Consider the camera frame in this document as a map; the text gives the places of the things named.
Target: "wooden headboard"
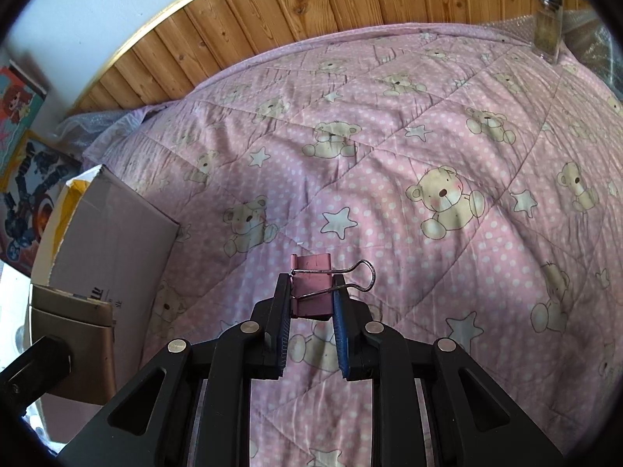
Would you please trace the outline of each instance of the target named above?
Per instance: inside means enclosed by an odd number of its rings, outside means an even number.
[[[230,65],[299,40],[405,22],[484,23],[532,13],[532,0],[185,0],[111,58],[74,112],[182,98]],[[589,8],[565,0],[565,9]]]

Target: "white wall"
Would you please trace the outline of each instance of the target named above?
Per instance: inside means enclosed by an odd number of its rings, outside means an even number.
[[[34,129],[59,121],[142,25],[175,0],[32,0],[7,38],[12,57],[54,89]]]

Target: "blue gripper pad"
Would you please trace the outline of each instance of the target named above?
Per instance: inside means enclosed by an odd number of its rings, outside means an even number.
[[[279,370],[283,376],[285,364],[288,361],[288,341],[290,340],[290,301],[283,301],[283,310],[281,311],[281,324],[279,326],[279,334],[276,337],[276,361]]]
[[[333,331],[335,333],[335,348],[338,350],[338,365],[342,377],[347,378],[350,373],[348,365],[348,337],[344,324],[344,315],[341,309],[340,292],[333,292]]]

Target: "metal screw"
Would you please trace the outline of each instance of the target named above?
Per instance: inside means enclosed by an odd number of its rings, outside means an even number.
[[[378,321],[370,321],[369,323],[366,323],[366,332],[369,334],[380,334],[383,329],[383,324]]]
[[[454,351],[457,349],[457,344],[452,339],[439,339],[437,341],[437,347],[441,351],[445,351],[447,353]]]
[[[254,334],[260,329],[260,326],[255,321],[245,321],[240,325],[240,330],[245,334]]]
[[[169,353],[181,353],[186,349],[186,341],[182,339],[174,339],[167,346]]]

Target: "pink bedspread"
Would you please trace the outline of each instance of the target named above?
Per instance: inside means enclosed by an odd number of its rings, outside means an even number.
[[[366,258],[378,318],[461,343],[566,450],[621,373],[622,127],[569,53],[400,25],[247,60],[90,154],[183,226],[146,360],[246,320],[292,253]],[[330,325],[290,335],[285,377],[253,384],[252,465],[369,465],[370,383]]]

